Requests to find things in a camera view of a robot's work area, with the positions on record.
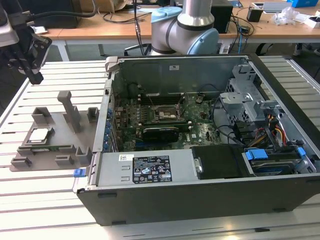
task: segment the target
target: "white plastic bag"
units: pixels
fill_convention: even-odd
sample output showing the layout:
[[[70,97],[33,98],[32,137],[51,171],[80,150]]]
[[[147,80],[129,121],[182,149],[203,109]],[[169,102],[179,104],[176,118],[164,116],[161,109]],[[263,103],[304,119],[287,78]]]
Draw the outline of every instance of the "white plastic bag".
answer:
[[[277,12],[273,15],[272,21],[278,25],[293,24],[295,25],[294,18],[299,14],[295,11],[293,7],[288,6],[282,10],[282,12]]]

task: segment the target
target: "white table leg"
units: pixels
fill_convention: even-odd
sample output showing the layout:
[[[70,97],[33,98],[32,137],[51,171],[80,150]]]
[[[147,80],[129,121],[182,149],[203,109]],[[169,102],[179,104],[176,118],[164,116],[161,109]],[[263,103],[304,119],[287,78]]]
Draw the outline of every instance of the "white table leg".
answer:
[[[221,47],[219,54],[228,54],[230,45],[233,43],[232,39],[223,39],[221,41]]]
[[[56,45],[59,49],[59,53],[61,55],[62,61],[69,62],[69,53],[68,53],[68,46],[65,40],[55,40],[52,43],[53,45]]]

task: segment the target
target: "barcode sticker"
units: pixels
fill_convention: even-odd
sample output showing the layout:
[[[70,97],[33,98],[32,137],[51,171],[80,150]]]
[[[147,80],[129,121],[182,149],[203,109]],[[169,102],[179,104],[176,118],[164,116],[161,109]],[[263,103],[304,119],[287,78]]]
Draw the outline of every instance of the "barcode sticker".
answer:
[[[133,154],[120,154],[119,161],[132,161],[135,155]]]

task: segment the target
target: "motherboard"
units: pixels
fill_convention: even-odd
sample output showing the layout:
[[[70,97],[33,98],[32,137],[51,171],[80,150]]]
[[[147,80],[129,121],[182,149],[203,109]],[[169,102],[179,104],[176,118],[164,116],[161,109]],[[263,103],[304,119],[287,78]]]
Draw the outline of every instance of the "motherboard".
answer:
[[[186,93],[116,101],[118,150],[176,150],[221,144],[211,120],[212,101]]]

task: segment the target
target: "sticker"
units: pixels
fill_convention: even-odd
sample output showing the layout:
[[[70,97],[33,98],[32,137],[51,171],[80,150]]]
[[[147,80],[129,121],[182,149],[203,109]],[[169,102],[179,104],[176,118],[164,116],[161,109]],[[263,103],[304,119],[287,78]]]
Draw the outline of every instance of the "sticker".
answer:
[[[179,70],[179,65],[171,65],[171,66],[169,66],[169,70],[170,71],[177,71],[177,70]]]
[[[135,184],[172,182],[169,156],[133,157],[132,169]]]
[[[132,161],[134,154],[120,154],[119,161]]]

